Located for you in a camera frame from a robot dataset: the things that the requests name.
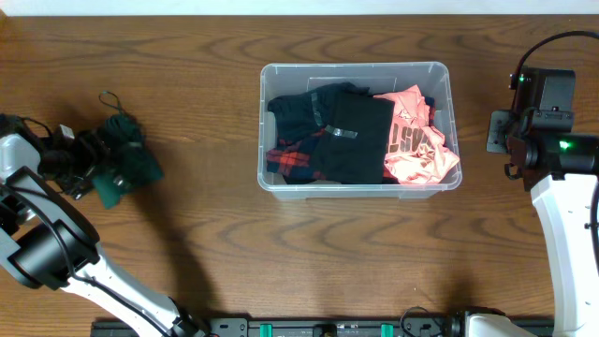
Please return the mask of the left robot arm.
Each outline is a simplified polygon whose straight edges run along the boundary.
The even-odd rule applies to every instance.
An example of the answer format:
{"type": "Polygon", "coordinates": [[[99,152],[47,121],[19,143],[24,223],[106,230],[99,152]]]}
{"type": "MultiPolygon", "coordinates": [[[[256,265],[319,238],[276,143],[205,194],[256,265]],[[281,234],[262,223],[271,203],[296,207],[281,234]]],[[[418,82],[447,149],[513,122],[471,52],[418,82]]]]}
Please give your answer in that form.
{"type": "Polygon", "coordinates": [[[93,225],[71,204],[95,190],[107,208],[163,173],[139,124],[122,112],[79,134],[37,136],[29,119],[1,117],[1,266],[30,288],[78,295],[139,336],[206,336],[171,297],[114,264],[93,225]]]}

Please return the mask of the green garment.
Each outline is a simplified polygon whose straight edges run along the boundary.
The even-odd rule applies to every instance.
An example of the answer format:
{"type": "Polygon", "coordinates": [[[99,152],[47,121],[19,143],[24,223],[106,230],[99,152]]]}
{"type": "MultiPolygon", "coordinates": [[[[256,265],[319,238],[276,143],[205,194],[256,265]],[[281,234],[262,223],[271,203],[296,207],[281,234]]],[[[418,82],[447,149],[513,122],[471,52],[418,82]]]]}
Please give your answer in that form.
{"type": "Polygon", "coordinates": [[[109,152],[92,179],[103,206],[111,209],[124,195],[163,179],[164,171],[147,146],[141,124],[125,110],[119,97],[103,91],[98,99],[117,110],[97,129],[109,152]]]}

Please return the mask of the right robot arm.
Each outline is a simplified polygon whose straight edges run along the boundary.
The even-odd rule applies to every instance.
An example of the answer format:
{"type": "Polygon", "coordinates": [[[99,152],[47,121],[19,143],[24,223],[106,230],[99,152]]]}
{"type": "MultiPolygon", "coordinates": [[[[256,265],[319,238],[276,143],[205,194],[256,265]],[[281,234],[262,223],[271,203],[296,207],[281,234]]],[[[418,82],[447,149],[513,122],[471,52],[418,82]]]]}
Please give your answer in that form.
{"type": "Polygon", "coordinates": [[[573,132],[576,74],[525,66],[514,100],[491,114],[486,149],[506,154],[541,222],[554,293],[556,336],[598,333],[598,138],[573,132]]]}

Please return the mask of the dark navy garment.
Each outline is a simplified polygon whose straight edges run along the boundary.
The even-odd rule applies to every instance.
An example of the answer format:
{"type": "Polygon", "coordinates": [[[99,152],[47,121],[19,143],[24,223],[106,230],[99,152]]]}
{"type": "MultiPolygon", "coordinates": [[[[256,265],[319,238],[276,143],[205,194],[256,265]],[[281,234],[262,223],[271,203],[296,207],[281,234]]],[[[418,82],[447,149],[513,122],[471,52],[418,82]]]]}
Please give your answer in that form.
{"type": "Polygon", "coordinates": [[[367,95],[369,87],[351,82],[332,83],[298,95],[280,95],[268,103],[279,139],[296,142],[322,129],[330,119],[338,95],[367,95]]]}

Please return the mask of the red plaid flannel shirt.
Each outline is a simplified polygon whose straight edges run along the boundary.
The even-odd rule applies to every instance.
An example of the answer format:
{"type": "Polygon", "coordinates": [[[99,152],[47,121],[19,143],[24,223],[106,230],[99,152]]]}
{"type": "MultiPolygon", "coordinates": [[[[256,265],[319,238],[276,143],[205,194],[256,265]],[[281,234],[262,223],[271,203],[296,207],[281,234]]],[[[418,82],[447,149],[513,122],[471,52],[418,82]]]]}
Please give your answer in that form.
{"type": "Polygon", "coordinates": [[[279,139],[277,145],[267,151],[267,171],[278,173],[295,183],[327,181],[310,165],[310,158],[324,133],[325,126],[305,139],[289,142],[279,139]]]}

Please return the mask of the pink garment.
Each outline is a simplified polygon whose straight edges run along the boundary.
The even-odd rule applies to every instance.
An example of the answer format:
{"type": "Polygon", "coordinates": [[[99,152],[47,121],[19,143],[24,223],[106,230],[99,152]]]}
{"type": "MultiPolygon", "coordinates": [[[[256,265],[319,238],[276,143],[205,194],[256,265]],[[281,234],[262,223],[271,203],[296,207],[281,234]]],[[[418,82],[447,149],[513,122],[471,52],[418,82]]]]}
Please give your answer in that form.
{"type": "Polygon", "coordinates": [[[446,137],[433,124],[435,101],[416,85],[379,99],[394,103],[384,159],[383,182],[440,183],[460,158],[446,147],[446,137]]]}

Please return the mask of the black garment with tape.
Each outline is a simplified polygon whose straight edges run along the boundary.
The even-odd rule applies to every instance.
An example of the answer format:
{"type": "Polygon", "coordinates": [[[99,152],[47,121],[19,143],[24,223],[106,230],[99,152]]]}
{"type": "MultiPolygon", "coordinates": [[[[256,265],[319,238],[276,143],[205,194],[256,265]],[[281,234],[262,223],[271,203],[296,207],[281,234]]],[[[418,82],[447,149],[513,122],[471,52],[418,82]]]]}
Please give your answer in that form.
{"type": "Polygon", "coordinates": [[[393,110],[394,103],[384,98],[337,95],[310,165],[328,181],[380,184],[393,110]]]}

